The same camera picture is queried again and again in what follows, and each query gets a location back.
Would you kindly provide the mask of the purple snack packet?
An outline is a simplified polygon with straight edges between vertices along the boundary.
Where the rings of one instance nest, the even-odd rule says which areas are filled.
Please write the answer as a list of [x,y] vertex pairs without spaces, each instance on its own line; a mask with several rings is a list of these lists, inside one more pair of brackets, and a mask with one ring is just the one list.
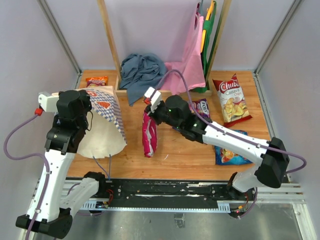
[[208,101],[206,98],[192,101],[191,104],[189,104],[189,109],[192,113],[195,113],[195,111],[196,111],[203,118],[209,118],[209,119],[211,118],[210,111],[209,111],[209,105],[208,105]]

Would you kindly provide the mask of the pink snack packet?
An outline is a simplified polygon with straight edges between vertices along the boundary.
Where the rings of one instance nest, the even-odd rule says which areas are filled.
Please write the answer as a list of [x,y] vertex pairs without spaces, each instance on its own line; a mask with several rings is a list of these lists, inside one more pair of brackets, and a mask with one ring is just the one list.
[[153,157],[158,146],[157,125],[146,112],[143,113],[142,119],[142,145],[144,156]]

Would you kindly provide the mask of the blue checkered paper bag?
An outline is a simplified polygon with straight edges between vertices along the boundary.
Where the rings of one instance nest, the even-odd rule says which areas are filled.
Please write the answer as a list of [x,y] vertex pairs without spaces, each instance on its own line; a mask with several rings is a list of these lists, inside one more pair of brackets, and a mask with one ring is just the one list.
[[54,127],[47,134],[45,148],[65,155],[79,154],[90,159],[110,158],[127,145],[118,97],[112,86],[78,89],[90,96],[91,111],[87,113],[88,129]]

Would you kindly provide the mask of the colourful orange candy bag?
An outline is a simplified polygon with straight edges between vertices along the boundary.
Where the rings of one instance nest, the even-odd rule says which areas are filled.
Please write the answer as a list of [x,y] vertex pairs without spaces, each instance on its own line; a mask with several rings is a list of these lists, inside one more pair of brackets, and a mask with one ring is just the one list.
[[85,79],[86,87],[104,87],[108,85],[108,76],[96,76],[96,77],[89,77]]

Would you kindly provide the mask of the red Chubi cassava chips bag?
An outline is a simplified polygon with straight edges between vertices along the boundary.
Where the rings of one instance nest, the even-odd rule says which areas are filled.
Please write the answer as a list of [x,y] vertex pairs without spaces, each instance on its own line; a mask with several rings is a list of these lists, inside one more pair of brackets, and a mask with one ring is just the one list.
[[219,98],[223,122],[226,128],[252,118],[244,92],[235,73],[230,80],[212,80]]

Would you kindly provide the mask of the blue gummy candy bag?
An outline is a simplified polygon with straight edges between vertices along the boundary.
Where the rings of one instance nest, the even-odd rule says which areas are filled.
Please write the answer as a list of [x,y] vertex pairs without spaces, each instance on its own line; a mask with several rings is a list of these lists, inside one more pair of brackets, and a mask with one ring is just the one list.
[[214,146],[215,164],[218,166],[241,166],[251,164],[247,158],[228,149]]

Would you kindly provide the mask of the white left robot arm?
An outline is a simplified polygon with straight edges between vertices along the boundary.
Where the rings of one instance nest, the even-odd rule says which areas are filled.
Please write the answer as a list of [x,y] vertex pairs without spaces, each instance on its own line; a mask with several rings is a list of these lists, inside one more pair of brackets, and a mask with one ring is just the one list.
[[61,198],[69,167],[89,127],[90,95],[85,90],[67,90],[51,96],[40,94],[38,102],[41,110],[56,115],[46,135],[44,167],[35,198],[15,225],[26,230],[27,236],[35,232],[63,239],[84,203],[107,193],[107,179],[101,172],[89,171],[65,199]]

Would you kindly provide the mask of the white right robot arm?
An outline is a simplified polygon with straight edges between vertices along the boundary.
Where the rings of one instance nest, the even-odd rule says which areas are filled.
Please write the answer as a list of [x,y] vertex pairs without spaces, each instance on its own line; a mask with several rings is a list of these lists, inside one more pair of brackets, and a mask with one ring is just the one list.
[[226,186],[230,199],[238,200],[255,187],[281,187],[290,162],[282,140],[252,138],[228,129],[192,113],[188,102],[178,95],[166,100],[153,97],[144,101],[147,104],[144,111],[157,125],[165,123],[190,141],[230,150],[254,164],[246,171],[232,174]]

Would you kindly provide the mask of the pink t-shirt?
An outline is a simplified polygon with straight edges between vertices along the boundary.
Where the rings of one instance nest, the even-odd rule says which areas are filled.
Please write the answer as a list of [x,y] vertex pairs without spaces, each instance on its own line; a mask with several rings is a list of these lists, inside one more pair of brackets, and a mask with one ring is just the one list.
[[[165,63],[168,70],[176,69],[182,73],[189,90],[204,88],[206,86],[201,58],[203,24],[204,17],[198,12],[198,8],[196,7],[190,19],[182,60]],[[173,95],[186,91],[183,80],[176,72],[170,73],[165,78],[160,89],[170,91]]]

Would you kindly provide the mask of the blue crumpled cloth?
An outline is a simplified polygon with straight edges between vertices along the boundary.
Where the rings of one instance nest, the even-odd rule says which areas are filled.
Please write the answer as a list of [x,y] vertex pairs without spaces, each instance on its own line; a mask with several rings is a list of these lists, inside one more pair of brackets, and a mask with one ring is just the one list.
[[155,88],[166,72],[165,63],[153,53],[127,56],[121,63],[119,88],[126,90],[129,106],[142,98],[149,87]]

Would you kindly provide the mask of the yellow clothes hanger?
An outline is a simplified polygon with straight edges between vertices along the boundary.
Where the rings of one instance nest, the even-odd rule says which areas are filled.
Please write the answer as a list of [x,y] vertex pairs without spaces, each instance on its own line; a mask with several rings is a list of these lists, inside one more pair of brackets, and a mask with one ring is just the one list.
[[206,52],[208,49],[210,36],[212,34],[212,29],[215,21],[216,11],[217,11],[217,2],[215,0],[212,0],[210,2],[209,8],[207,9],[207,14],[203,22],[201,49],[200,49],[201,53]]

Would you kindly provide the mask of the green t-shirt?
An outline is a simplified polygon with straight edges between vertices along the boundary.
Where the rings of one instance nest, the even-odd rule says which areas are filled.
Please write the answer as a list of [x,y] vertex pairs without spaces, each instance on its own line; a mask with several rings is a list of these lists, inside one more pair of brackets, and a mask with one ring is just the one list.
[[204,93],[207,89],[208,89],[208,83],[206,80],[206,77],[209,75],[209,59],[210,57],[208,57],[208,52],[212,53],[213,47],[210,47],[210,38],[209,38],[209,44],[207,47],[207,51],[205,51],[204,53],[201,53],[201,42],[202,42],[202,32],[203,32],[203,24],[204,24],[204,20],[206,18],[207,15],[207,10],[206,12],[203,9],[203,0],[201,0],[200,2],[197,3],[197,7],[196,7],[196,20],[195,20],[195,24],[197,23],[197,20],[199,18],[202,18],[203,23],[202,23],[202,30],[200,31],[200,49],[199,49],[199,53],[200,53],[200,59],[201,59],[201,65],[202,65],[202,77],[203,77],[203,81],[204,84],[201,84],[201,86],[196,87],[193,91],[194,92],[198,92],[198,93]]

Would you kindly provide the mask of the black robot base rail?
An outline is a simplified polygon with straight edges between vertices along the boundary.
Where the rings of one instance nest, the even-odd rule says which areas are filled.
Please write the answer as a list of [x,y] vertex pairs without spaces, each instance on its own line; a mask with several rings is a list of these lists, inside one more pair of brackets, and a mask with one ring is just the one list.
[[225,181],[113,179],[106,193],[81,207],[91,214],[107,211],[242,214],[255,199],[255,189],[236,193]]

